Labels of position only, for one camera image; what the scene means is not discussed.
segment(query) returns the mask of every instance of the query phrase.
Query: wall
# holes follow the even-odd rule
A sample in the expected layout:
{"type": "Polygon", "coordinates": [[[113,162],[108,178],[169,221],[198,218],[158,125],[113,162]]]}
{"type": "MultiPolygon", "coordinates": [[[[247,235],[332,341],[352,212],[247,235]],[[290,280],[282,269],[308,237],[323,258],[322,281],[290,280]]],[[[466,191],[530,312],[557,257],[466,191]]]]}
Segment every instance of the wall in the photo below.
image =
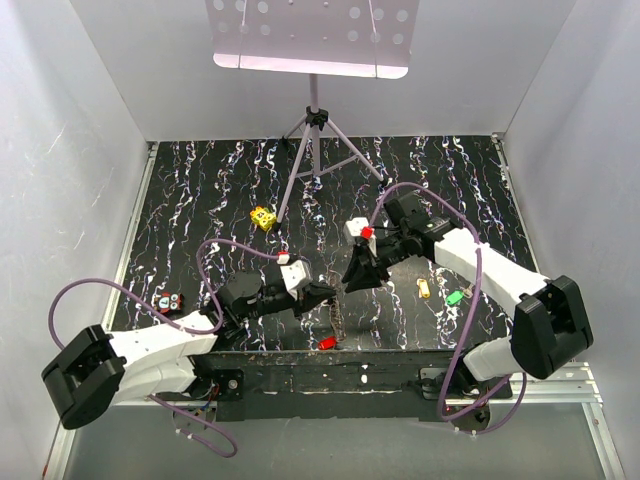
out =
{"type": "MultiPolygon", "coordinates": [[[[0,2],[0,477],[39,478],[57,424],[40,372],[65,284],[113,277],[146,144],[71,5],[0,2]]],[[[60,336],[101,321],[108,291],[63,300],[60,336]]]]}
{"type": "MultiPolygon", "coordinates": [[[[223,69],[204,0],[71,0],[148,140],[280,136],[300,74],[223,69]]],[[[320,79],[348,135],[505,131],[575,0],[422,0],[409,74],[320,79]]]]}
{"type": "Polygon", "coordinates": [[[640,6],[579,0],[506,137],[542,270],[579,285],[585,354],[628,478],[640,478],[640,6]]]}

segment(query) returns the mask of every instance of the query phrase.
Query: marbled surface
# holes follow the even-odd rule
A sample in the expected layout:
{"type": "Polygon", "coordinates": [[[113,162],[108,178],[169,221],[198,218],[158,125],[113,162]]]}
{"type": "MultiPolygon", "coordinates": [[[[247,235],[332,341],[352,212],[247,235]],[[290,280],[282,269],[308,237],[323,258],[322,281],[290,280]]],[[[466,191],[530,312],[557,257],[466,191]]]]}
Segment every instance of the marbled surface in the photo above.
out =
{"type": "MultiPolygon", "coordinates": [[[[489,137],[358,138],[354,143],[385,176],[429,187],[463,211],[483,241],[520,265],[533,267],[489,137]]],[[[323,140],[322,151],[325,167],[349,156],[334,139],[323,140]]],[[[161,143],[124,285],[147,301],[162,290],[179,291],[186,297],[186,312],[197,308],[205,289],[195,252],[211,237],[230,238],[268,253],[296,252],[310,260],[314,276],[341,277],[351,253],[342,236],[344,222],[368,217],[382,190],[357,163],[317,180],[297,180],[282,230],[265,234],[251,223],[249,212],[256,205],[275,211],[292,163],[276,140],[161,143]]],[[[310,165],[307,149],[301,171],[310,165]]],[[[425,206],[434,214],[441,212],[437,205],[425,201],[425,206]]],[[[212,249],[206,259],[215,286],[231,272],[259,269],[265,262],[226,246],[212,249]]],[[[407,260],[391,272],[392,282],[383,288],[339,293],[347,331],[343,348],[454,347],[469,301],[449,307],[445,298],[467,284],[425,259],[407,260]],[[431,287],[427,301],[418,297],[420,277],[431,287]]],[[[477,316],[472,343],[504,335],[511,322],[484,295],[477,316]]],[[[113,328],[128,330],[152,321],[122,297],[113,328]]],[[[332,334],[329,307],[320,306],[301,322],[290,312],[270,315],[250,322],[248,330],[236,349],[315,348],[332,334]]]]}

